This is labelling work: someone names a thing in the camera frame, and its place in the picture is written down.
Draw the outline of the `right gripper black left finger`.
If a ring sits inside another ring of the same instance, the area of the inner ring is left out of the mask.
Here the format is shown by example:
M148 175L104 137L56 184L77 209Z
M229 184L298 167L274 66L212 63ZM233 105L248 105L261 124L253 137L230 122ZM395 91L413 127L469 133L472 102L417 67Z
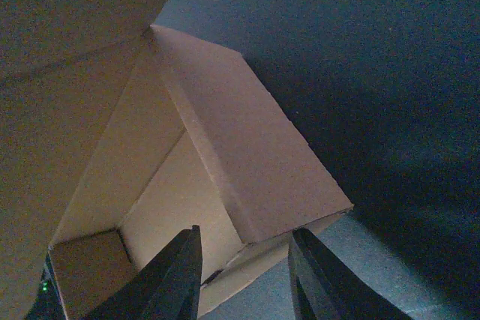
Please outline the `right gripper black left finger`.
M84 319L196 319L203 252L200 227L181 230L127 285Z

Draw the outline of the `brown cardboard box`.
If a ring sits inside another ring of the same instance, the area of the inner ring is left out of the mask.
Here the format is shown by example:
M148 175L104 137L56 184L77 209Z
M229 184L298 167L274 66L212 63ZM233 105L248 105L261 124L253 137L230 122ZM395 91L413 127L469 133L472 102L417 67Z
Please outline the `brown cardboard box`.
M50 258L68 319L181 231L204 315L352 208L242 55L161 25L167 0L1 0L1 317Z

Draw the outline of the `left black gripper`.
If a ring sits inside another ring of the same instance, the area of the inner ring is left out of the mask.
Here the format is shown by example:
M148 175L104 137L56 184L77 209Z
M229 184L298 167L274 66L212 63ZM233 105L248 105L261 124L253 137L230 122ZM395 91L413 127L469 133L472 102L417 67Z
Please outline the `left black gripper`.
M33 306L25 316L25 319L62 320L63 318L64 310L62 308L53 266L50 255L47 254L37 289L37 297Z

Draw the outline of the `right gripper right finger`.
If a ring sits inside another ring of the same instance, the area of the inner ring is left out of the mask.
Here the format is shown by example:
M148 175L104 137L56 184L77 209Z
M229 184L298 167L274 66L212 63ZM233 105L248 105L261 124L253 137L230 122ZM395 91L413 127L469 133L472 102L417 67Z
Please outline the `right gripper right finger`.
M409 319L358 278L310 230L296 229L288 249L297 319Z

